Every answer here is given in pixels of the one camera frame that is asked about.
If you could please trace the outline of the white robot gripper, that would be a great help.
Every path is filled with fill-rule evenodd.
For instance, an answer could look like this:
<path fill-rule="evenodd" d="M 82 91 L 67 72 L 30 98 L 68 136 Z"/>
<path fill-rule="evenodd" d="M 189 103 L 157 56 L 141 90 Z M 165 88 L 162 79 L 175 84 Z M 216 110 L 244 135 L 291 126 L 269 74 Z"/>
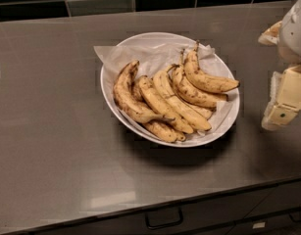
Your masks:
<path fill-rule="evenodd" d="M 265 30 L 258 42 L 267 46 L 277 45 L 284 60 L 301 64 L 301 0 L 296 1 L 282 21 Z M 283 73 L 275 71 L 262 127 L 270 131 L 278 130 L 289 125 L 300 111 L 301 65 L 291 65 Z"/>

